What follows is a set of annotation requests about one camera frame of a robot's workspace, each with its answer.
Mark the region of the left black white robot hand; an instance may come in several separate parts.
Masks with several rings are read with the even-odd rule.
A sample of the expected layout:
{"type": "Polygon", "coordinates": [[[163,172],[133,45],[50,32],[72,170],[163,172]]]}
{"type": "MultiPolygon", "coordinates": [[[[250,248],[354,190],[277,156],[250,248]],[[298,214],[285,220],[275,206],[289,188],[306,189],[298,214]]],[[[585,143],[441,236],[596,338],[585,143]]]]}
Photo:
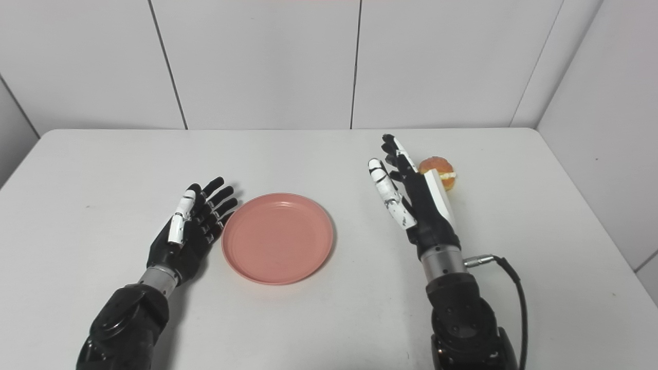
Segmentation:
{"type": "Polygon", "coordinates": [[[190,185],[151,244],[146,267],[169,269],[178,284],[195,278],[237,205],[233,187],[221,176],[205,187],[190,185]]]}

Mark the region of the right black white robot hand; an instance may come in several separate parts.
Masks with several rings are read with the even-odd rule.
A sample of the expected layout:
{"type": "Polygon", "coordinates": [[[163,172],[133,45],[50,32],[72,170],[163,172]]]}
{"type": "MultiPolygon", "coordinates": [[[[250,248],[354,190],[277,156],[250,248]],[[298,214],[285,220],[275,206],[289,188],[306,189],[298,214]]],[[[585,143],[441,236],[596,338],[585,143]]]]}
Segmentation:
{"type": "Polygon", "coordinates": [[[381,138],[386,157],[384,161],[369,160],[369,174],[386,209],[416,246],[418,257],[439,246],[460,250],[441,178],[430,172],[422,174],[395,136],[384,134],[381,138]]]}

